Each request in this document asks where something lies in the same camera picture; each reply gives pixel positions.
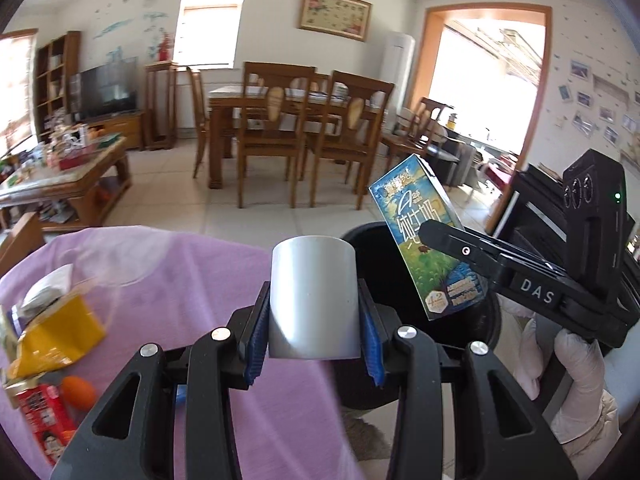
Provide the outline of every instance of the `yellow package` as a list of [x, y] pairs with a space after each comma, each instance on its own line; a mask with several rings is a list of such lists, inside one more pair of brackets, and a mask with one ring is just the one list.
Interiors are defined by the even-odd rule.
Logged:
[[63, 296], [35, 317], [18, 339], [8, 377], [24, 378], [75, 363], [104, 338], [104, 328], [82, 296]]

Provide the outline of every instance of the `wooden coffee table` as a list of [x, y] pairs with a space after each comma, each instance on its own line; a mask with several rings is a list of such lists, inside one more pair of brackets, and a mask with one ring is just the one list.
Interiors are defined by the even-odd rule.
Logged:
[[[44, 231], [71, 232], [85, 227], [100, 227], [131, 185], [126, 144], [127, 139], [119, 139], [95, 153], [88, 163], [71, 170], [53, 172], [49, 168], [38, 169], [31, 178], [11, 187], [4, 181], [0, 184], [2, 228], [11, 227], [9, 209], [13, 206], [19, 206], [26, 212], [30, 210], [29, 204], [62, 199], [76, 210], [78, 218], [64, 224], [43, 221], [41, 226]], [[116, 175], [105, 176], [112, 166], [116, 169]], [[102, 190], [108, 193], [108, 198], [104, 197]]]

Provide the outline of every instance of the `orange ball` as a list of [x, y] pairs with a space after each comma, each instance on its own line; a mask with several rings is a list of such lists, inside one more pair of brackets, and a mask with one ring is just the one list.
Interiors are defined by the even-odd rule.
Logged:
[[66, 402], [81, 412], [91, 410], [98, 400], [98, 395], [91, 383], [73, 375], [62, 379], [60, 392]]

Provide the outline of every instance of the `white tiled floor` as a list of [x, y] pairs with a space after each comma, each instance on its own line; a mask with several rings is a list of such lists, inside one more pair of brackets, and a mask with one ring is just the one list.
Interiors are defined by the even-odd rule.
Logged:
[[[324, 160], [315, 208], [308, 206], [308, 177], [298, 183], [297, 207], [288, 206], [289, 185], [284, 182], [284, 159], [250, 157], [244, 188], [244, 209], [236, 207], [236, 160], [223, 163], [223, 189], [207, 187], [207, 161], [192, 179], [194, 139], [182, 139], [172, 150], [129, 152], [133, 184], [107, 218], [107, 225], [142, 224], [187, 231], [271, 249], [280, 241], [309, 234], [340, 237], [367, 222], [382, 220], [367, 196], [360, 211], [355, 195], [344, 183], [345, 166]], [[383, 174], [384, 159], [376, 162], [372, 179]], [[495, 199], [461, 187], [449, 191], [462, 222], [482, 230]]]

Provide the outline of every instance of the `purple tablecloth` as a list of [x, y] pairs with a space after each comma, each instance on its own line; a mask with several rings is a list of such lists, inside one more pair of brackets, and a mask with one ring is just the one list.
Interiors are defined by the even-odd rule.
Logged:
[[[253, 304], [270, 277], [270, 255], [261, 249], [139, 226], [86, 229], [56, 238], [2, 278], [2, 308], [69, 263], [74, 284], [89, 280], [86, 301], [108, 335], [66, 370], [89, 380], [99, 394], [141, 345], [193, 343], [226, 325], [235, 309]], [[6, 364], [0, 351], [0, 366]], [[320, 363], [267, 358], [251, 389], [232, 391], [231, 405], [245, 480], [362, 480]], [[4, 395], [0, 424], [29, 466], [48, 478], [50, 466]], [[174, 459], [175, 478], [183, 479], [184, 408], [176, 416]]]

